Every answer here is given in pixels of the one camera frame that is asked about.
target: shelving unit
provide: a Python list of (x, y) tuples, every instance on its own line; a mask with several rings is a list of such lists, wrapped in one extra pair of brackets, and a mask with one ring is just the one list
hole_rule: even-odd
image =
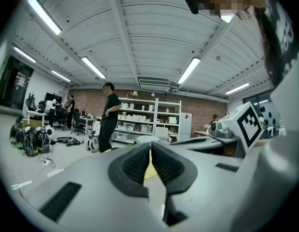
[[(115, 131), (124, 131), (124, 132), (130, 132), (128, 139), (127, 140), (121, 140), (121, 139), (113, 139), (114, 141), (119, 141), (119, 142), (124, 142), (128, 144), (134, 143), (136, 138), (140, 135), (154, 135), (155, 134), (155, 129), (157, 126), (163, 126), (163, 127), (175, 127), (175, 132), (170, 135), (170, 137), (176, 137), (178, 139), (179, 136), (179, 131), (180, 131), (180, 113), (182, 110), (182, 102), (180, 101), (179, 103), (173, 103), (173, 102), (165, 102), (165, 101), (159, 101), (158, 98), (156, 98), (154, 101), (148, 101), (148, 100), (139, 100), (139, 99), (128, 99), (128, 98), (119, 98), (119, 100), (122, 103), (128, 103), (129, 106), (130, 104), (135, 104), (134, 108), (135, 109), (130, 109), (130, 108), (122, 108), (119, 110), (119, 112), (127, 112), (129, 115), (133, 114), (147, 114), (147, 118), (151, 117), (152, 122), (146, 122), (146, 121), (134, 121), (134, 120), (127, 120), (127, 119), (122, 119), (119, 118), (118, 121), (125, 121), (128, 123), (134, 123), (134, 124), (148, 124), (148, 125), (153, 125), (152, 127), (152, 132), (141, 132), (141, 131), (128, 131), (128, 130), (120, 130), (120, 129), (115, 129)], [(142, 106), (145, 105), (145, 110), (141, 110), (139, 108), (142, 108)], [(155, 106), (153, 111), (148, 110), (148, 106), (153, 105)], [(177, 119), (177, 124), (169, 124), (169, 123), (157, 123), (157, 117), (160, 117), (161, 119), (165, 120), (167, 117), (172, 116), (176, 117)]]

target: fluorescent light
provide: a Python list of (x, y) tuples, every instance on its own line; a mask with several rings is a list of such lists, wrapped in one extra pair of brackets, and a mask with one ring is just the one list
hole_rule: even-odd
[(29, 57), (26, 53), (24, 53), (22, 50), (18, 49), (17, 47), (14, 46), (14, 50), (19, 52), (21, 55), (23, 55), (24, 57), (28, 58), (30, 61), (32, 62), (36, 62), (33, 58)]
[(228, 14), (228, 15), (222, 15), (221, 16), (221, 19), (222, 20), (224, 20), (225, 22), (227, 22), (227, 23), (230, 23), (230, 21), (232, 20), (232, 18), (233, 18), (233, 14), (231, 15), (231, 14)]
[(28, 0), (28, 3), (32, 6), (36, 13), (42, 18), (42, 20), (51, 28), (55, 34), (60, 34), (61, 29), (56, 25), (52, 18), (46, 13), (44, 8), (39, 4), (37, 0)]
[(88, 65), (95, 73), (98, 74), (99, 77), (101, 77), (102, 79), (105, 79), (105, 75), (103, 75), (96, 66), (93, 65), (92, 62), (90, 62), (90, 60), (87, 57), (83, 57), (82, 61), (84, 61), (86, 63), (86, 65)]
[(190, 76), (190, 74), (193, 72), (193, 70), (198, 66), (200, 62), (201, 59), (193, 58), (188, 68), (186, 69), (185, 73), (179, 79), (178, 84), (182, 84)]
[(263, 104), (263, 103), (266, 103), (266, 102), (268, 102), (268, 101), (269, 101), (269, 100), (260, 101), (259, 104)]
[(70, 82), (70, 80), (68, 78), (65, 78), (64, 76), (60, 75), (59, 73), (55, 72), (55, 71), (52, 71), (52, 73), (56, 74), (57, 76), (60, 76), (62, 79)]
[(245, 84), (242, 85), (242, 86), (239, 86), (239, 87), (237, 87), (237, 88), (235, 88), (235, 89), (232, 89), (232, 90), (228, 91), (228, 92), (226, 93), (226, 95), (228, 95), (228, 94), (230, 94), (230, 93), (233, 93), (233, 92), (235, 92), (235, 91), (237, 91), (237, 90), (240, 90), (241, 88), (244, 88), (244, 87), (247, 87), (247, 86), (249, 86), (249, 83), (245, 83)]

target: gray floor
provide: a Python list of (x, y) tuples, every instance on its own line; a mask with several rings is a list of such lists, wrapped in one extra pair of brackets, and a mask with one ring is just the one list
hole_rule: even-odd
[[(19, 192), (16, 185), (29, 183), (20, 188), (24, 198), (27, 198), (37, 186), (48, 178), (53, 171), (67, 168), (77, 160), (90, 157), (94, 154), (86, 150), (86, 135), (73, 134), (77, 140), (84, 140), (84, 145), (66, 147), (65, 144), (55, 144), (54, 152), (49, 153), (49, 157), (54, 161), (56, 167), (47, 166), (44, 168), (43, 162), (38, 161), (38, 157), (28, 157), (23, 155), (24, 151), (19, 150), (9, 141), (11, 126), (15, 123), (16, 117), (0, 114), (0, 175), (7, 188)], [(57, 130), (55, 137), (71, 136), (71, 130)], [(112, 147), (123, 147), (125, 144), (112, 143)], [(156, 175), (145, 180), (144, 186), (149, 189), (149, 205), (153, 212), (161, 218), (161, 209), (165, 201), (165, 187)]]

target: person's hair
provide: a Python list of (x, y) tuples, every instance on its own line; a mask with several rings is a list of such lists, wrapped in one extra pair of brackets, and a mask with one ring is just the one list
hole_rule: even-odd
[(110, 87), (112, 91), (114, 91), (114, 89), (115, 89), (115, 87), (112, 83), (106, 83), (106, 84), (103, 85), (102, 88), (104, 88), (104, 87)]
[[(236, 13), (240, 20), (250, 16), (248, 12), (249, 8), (246, 8), (241, 13)], [(263, 52), (264, 63), (267, 73), (270, 76), (271, 82), (276, 87), (283, 79), (283, 69), (281, 62), (281, 49), (278, 37), (273, 29), (270, 20), (265, 15), (265, 8), (254, 8), (254, 15), (259, 25)]]

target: refrigerator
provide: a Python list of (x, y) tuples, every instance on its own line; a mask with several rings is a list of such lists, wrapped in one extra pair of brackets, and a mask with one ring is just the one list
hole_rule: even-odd
[(192, 127), (192, 114), (180, 113), (178, 141), (184, 141), (191, 138), (191, 127)]

